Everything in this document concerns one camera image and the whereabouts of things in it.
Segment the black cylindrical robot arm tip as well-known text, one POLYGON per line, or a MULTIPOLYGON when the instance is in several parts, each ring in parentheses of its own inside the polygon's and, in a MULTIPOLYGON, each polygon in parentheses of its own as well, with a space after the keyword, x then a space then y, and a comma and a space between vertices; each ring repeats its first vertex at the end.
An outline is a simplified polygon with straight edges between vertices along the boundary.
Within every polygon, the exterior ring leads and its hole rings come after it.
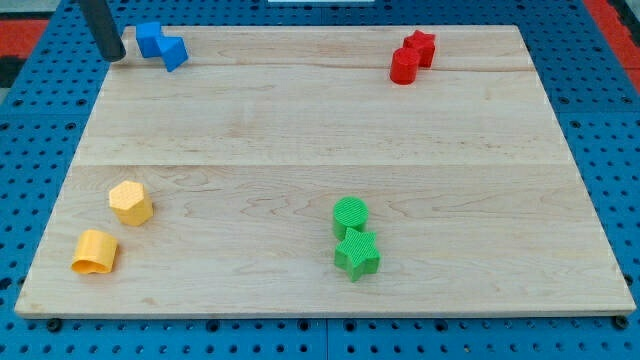
POLYGON ((126 55, 116 23, 106 0, 79 0, 80 10, 102 56, 117 62, 126 55))

